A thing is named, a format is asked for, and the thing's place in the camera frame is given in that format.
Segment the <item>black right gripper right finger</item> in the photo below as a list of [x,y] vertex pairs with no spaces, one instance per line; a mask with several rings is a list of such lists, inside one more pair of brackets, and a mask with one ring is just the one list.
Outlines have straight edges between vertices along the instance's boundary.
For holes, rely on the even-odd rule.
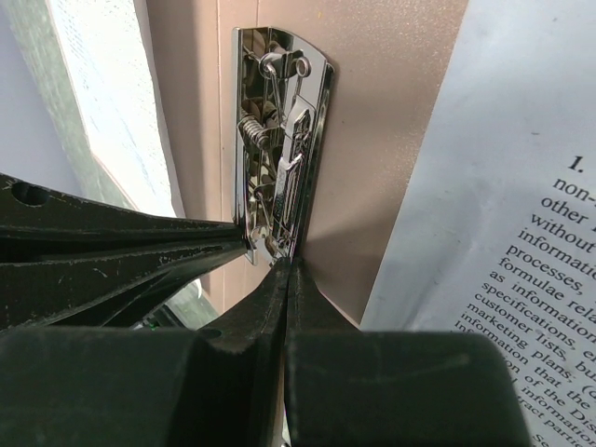
[[295,446],[527,446],[497,346],[461,332],[363,332],[296,259],[285,407]]

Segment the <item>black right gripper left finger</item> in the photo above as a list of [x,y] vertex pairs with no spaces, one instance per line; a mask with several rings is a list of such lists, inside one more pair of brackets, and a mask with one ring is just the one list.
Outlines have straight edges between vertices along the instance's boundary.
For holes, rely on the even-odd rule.
[[207,326],[49,327],[1,340],[5,446],[268,446],[291,265]]

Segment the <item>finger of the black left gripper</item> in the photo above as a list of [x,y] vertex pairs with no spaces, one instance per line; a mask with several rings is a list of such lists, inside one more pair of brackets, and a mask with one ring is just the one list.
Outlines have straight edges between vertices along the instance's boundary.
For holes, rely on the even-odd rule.
[[1,175],[1,259],[45,261],[87,253],[245,241],[232,223],[150,215]]
[[246,251],[212,239],[1,265],[1,327],[53,323],[128,291],[171,279],[183,285]]

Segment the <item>printed paper sheets stack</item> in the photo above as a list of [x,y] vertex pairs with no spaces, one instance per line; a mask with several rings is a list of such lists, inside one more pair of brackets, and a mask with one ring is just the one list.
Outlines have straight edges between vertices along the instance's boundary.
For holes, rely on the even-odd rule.
[[594,444],[593,2],[467,5],[360,326],[491,339],[533,444]]

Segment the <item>metal folder clip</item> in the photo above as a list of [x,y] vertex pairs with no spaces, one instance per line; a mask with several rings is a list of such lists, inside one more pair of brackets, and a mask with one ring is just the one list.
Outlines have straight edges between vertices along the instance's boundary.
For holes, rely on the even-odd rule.
[[297,34],[233,31],[233,220],[251,264],[293,257],[308,227],[334,69]]

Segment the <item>pink file folder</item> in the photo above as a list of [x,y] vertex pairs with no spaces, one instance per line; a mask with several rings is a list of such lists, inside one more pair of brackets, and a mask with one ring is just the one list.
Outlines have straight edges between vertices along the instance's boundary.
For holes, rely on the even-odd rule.
[[138,1],[171,204],[232,218],[232,32],[274,26],[335,74],[304,256],[359,323],[451,58],[464,1]]

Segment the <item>single printed paper sheet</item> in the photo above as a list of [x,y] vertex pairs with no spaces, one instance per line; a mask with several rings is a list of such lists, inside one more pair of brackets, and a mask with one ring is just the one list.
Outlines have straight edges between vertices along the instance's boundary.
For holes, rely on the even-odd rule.
[[118,203],[183,217],[146,2],[47,5],[92,159]]

